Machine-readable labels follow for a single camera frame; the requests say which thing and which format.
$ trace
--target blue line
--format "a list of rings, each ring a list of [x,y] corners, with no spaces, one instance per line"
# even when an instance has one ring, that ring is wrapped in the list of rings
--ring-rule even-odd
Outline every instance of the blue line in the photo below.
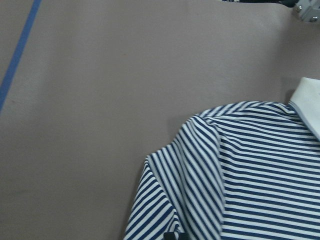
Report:
[[[20,62],[20,58],[21,58],[22,53],[24,51],[24,48],[26,46],[28,36],[29,36],[30,30],[32,28],[32,25],[34,23],[34,20],[36,18],[40,3],[41,3],[41,0],[34,0],[33,1],[28,18],[26,19],[22,33],[20,35],[20,39],[15,47],[13,56],[12,56],[10,64],[9,64],[9,67],[6,70],[2,84],[0,86],[0,113],[1,113],[2,107],[4,106],[4,103],[5,103],[7,94],[9,92],[11,83],[13,81],[13,78],[15,76],[18,64]]]

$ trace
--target blue tape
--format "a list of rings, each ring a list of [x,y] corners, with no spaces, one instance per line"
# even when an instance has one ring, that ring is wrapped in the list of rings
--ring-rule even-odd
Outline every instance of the blue tape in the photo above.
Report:
[[[26,19],[26,22],[24,24],[22,33],[20,35],[20,39],[15,47],[13,56],[11,58],[9,67],[6,70],[6,73],[4,75],[4,78],[2,80],[2,84],[0,86],[0,113],[4,106],[7,94],[9,92],[11,83],[13,81],[13,78],[15,76],[18,64],[20,62],[20,58],[22,56],[22,53],[25,49],[29,33],[31,31],[32,25],[34,23],[34,20],[36,18],[39,6],[40,6],[41,0],[34,0],[31,10],[29,12],[28,18]]]

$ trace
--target clothing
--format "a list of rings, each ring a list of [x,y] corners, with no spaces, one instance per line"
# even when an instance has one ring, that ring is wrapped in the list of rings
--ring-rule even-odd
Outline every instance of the clothing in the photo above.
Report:
[[[292,105],[192,116],[146,157],[125,240],[320,239],[320,142]]]

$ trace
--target striped shirt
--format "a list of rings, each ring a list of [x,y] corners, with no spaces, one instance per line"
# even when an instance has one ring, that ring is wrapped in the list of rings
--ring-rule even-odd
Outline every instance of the striped shirt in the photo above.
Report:
[[[189,118],[146,157],[125,240],[320,240],[320,142],[289,104]]]

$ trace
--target sleeve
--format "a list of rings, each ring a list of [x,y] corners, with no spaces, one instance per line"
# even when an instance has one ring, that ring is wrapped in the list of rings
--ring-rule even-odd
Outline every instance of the sleeve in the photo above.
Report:
[[[224,184],[219,134],[191,117],[171,144],[146,157],[125,240],[162,240],[166,232],[220,239]]]

